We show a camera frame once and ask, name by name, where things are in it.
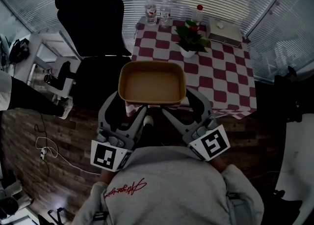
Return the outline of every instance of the black pants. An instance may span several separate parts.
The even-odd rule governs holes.
[[[146,147],[146,146],[163,146],[158,137],[156,131],[151,124],[146,124],[143,127],[141,138],[135,145],[135,148]]]
[[[54,116],[62,116],[64,112],[62,106],[55,105],[37,90],[16,78],[12,78],[11,99],[8,110],[15,108],[31,109]]]

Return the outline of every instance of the tan plastic tray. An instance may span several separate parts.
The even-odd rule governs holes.
[[[121,70],[119,95],[128,103],[174,105],[185,93],[184,72],[175,63],[133,61]]]

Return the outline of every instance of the cable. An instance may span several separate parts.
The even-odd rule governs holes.
[[[44,122],[44,118],[43,118],[43,115],[42,115],[41,113],[39,113],[39,114],[40,114],[40,116],[41,116],[41,120],[43,121],[44,130],[43,130],[43,131],[39,130],[39,127],[38,127],[37,124],[34,125],[34,130],[35,130],[36,132],[38,132],[38,133],[44,133],[44,134],[45,134],[45,137],[47,138],[46,125],[45,125],[45,122]]]
[[[35,124],[34,125],[34,130],[36,131],[36,132],[39,132],[39,133],[45,133],[45,136],[47,137],[47,132],[46,132],[46,125],[45,125],[45,122],[44,122],[44,118],[43,118],[43,116],[42,116],[42,114],[39,112],[39,114],[40,114],[40,116],[41,116],[41,120],[42,120],[42,122],[43,122],[43,126],[44,126],[44,130],[43,131],[41,131],[40,129],[39,129],[39,127],[38,127],[38,125],[37,124]],[[49,170],[49,166],[48,166],[48,163],[46,162],[46,161],[44,161],[44,160],[42,160],[43,162],[45,162],[45,164],[46,164],[46,166],[47,166],[47,177],[44,179],[44,180],[34,180],[34,181],[32,181],[31,182],[31,188],[32,188],[32,190],[33,190],[33,184],[34,183],[43,183],[43,182],[45,182],[45,181],[47,181],[48,179],[49,179],[49,176],[50,176],[50,170]]]
[[[38,139],[46,139],[46,146],[45,146],[45,147],[38,147],[38,146],[37,146]],[[47,141],[51,141],[52,143],[54,143],[56,149],[54,149],[52,146],[47,146]],[[74,168],[77,168],[77,169],[79,169],[79,170],[81,170],[81,171],[83,171],[83,172],[86,172],[86,173],[95,174],[95,175],[100,175],[100,173],[85,171],[85,170],[83,170],[82,168],[79,168],[79,167],[77,167],[77,166],[72,165],[69,161],[67,161],[67,160],[59,153],[58,146],[56,145],[56,143],[53,142],[51,139],[49,139],[49,138],[47,138],[47,137],[37,137],[35,146],[36,146],[36,148],[37,148],[38,150],[41,150],[42,148],[47,149],[47,153],[48,153],[48,149],[49,149],[49,151],[50,151],[50,153],[51,153],[51,155],[52,155],[53,158],[56,158],[56,157],[58,157],[58,155],[59,155],[59,156],[60,156],[62,159],[64,159],[70,166],[72,166],[72,167],[74,167]]]

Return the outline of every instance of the hand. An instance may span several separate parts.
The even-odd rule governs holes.
[[[227,168],[227,165],[219,156],[213,158],[209,163],[220,173],[222,173]]]
[[[111,172],[103,169],[98,181],[104,182],[109,185],[116,174],[116,172]]]

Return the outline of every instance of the water bottle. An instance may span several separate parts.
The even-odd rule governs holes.
[[[157,17],[156,17],[156,4],[154,0],[146,0],[145,4],[145,14],[146,14],[146,22],[147,25],[153,26],[156,25]]]
[[[200,28],[200,23],[202,22],[202,19],[203,19],[203,6],[197,5],[197,8],[192,15],[192,21],[196,23],[197,30],[199,30]]]
[[[160,7],[160,24],[163,28],[168,26],[170,18],[170,6],[168,0],[163,0]]]

